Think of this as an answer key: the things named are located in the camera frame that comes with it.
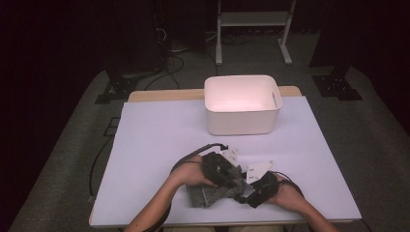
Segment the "dark floor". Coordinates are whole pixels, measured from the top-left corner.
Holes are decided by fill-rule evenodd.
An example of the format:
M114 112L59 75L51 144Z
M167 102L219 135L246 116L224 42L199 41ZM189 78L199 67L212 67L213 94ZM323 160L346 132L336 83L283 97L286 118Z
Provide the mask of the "dark floor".
M339 101L319 94L313 75L328 74L332 68L309 68L318 34L290 34L287 45L294 64L284 65L276 38L254 36L249 43L223 46L223 65L218 75L268 74L278 85L298 86L307 97L318 124L363 218L373 231L410 231L410 139L394 115L374 92L366 76L355 68L346 74L362 101ZM184 48L176 43L174 49ZM203 88L207 77L216 75L210 45L207 53L192 51L178 55L184 67L174 80L164 77L149 89ZM168 59L170 71L180 67ZM160 74L142 79L143 90ZM93 204L89 198L89 171L96 154L107 140L103 136L109 120L120 116L124 101L94 104L108 82L105 72L95 77L84 93L60 136L44 170L20 210L10 231L117 231L94 229L88 224ZM112 143L102 150L93 176L98 191ZM338 224L340 231L368 231L360 221ZM294 231L306 231L297 225Z

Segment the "person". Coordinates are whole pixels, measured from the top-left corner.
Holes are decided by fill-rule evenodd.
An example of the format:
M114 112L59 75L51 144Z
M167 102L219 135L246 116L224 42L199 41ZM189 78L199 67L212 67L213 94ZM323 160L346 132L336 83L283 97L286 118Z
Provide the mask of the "person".
M141 232L158 222L171 204L172 198L179 187L183 185L216 185L206 179L202 173L202 157L193 156L178 166L165 180L160 189L148 204L127 226L125 232ZM315 232L333 232L337 229L329 223L304 197L293 187L280 185L277 194L266 203L277 204L281 208L299 213Z

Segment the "white tabletop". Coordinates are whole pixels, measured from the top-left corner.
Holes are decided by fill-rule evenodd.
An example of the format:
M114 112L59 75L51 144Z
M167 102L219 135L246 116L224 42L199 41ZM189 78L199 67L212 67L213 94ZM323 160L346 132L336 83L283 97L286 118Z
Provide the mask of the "white tabletop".
M273 160L327 219L361 214L305 97L283 97L271 133L214 136L207 132L204 100L127 102L124 105L90 225L127 225L146 205L183 156L209 143L238 149L239 163ZM302 218L275 205L256 209L222 199L208 209L191 208L185 188L172 202L165 225L292 222Z

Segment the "metal stand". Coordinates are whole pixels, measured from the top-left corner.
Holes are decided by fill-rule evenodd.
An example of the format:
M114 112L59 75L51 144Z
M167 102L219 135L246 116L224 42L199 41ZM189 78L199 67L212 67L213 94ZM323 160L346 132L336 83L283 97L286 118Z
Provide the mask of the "metal stand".
M222 65L222 46L220 42L221 27L228 26L284 26L281 39L278 45L286 65L292 64L289 52L286 47L286 40L289 34L290 24L296 6L296 0L292 0L288 12L256 12L256 13L222 13L220 0L218 1L218 26L217 45L215 61L217 65Z

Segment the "white plastic box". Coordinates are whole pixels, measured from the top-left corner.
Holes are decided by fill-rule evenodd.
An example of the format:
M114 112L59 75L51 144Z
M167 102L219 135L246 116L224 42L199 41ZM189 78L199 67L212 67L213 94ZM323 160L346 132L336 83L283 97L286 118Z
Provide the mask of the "white plastic box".
M268 133L282 106L268 75L227 75L205 81L208 131L214 135Z

